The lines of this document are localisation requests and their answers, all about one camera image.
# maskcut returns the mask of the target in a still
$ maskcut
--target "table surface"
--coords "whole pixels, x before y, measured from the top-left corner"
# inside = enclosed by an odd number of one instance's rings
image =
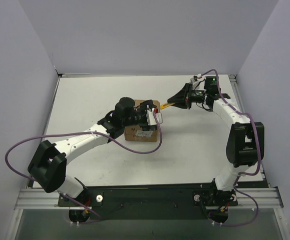
[[[121,97],[158,100],[161,104],[182,89],[192,76],[64,77],[60,79],[47,134],[82,132],[107,112]],[[227,75],[219,76],[220,87],[235,99]],[[86,186],[209,183],[227,165],[229,129],[213,112],[195,104],[192,109],[162,110],[163,143],[152,154],[135,154],[114,143],[98,146],[73,160],[67,174]],[[49,139],[51,142],[63,138]],[[138,151],[154,149],[158,142],[125,141]],[[248,172],[254,172],[255,166]],[[261,181],[245,176],[241,181]]]

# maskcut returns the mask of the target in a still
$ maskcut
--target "brown box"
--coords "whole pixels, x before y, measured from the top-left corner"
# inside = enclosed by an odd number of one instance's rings
[[[135,107],[145,100],[135,100]],[[160,112],[159,101],[154,100],[153,103],[157,106],[157,111]],[[129,126],[125,128],[124,136],[126,141],[141,141],[141,142],[156,142],[159,132],[156,131],[142,131],[141,127]]]

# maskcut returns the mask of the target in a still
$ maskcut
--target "wall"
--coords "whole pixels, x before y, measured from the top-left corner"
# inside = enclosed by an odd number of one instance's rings
[[[14,143],[43,132],[56,82],[56,71],[19,2],[0,0],[0,239],[26,183],[7,168],[4,154]],[[26,172],[37,143],[15,150],[12,165]]]
[[[238,74],[245,108],[265,125],[263,165],[290,230],[290,0],[280,0]]]
[[[20,0],[59,73],[238,73],[277,0]]]

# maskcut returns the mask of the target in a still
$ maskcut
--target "white table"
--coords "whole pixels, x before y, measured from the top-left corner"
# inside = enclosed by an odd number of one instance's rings
[[[65,77],[59,82],[47,134],[82,132],[114,109],[121,97],[160,103],[182,89],[192,76]],[[223,93],[235,99],[227,75],[220,75]],[[209,183],[227,164],[229,129],[213,112],[193,104],[191,110],[162,110],[163,144],[152,154],[134,154],[114,143],[99,146],[67,166],[67,173],[86,186]],[[49,139],[51,142],[61,138]],[[148,151],[157,142],[118,141]],[[261,181],[256,176],[241,181]]]

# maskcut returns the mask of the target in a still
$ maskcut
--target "box label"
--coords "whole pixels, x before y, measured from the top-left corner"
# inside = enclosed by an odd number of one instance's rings
[[[136,136],[137,137],[145,137],[145,138],[150,138],[151,135],[153,134],[154,131],[141,131],[141,130],[137,130],[136,131]]]

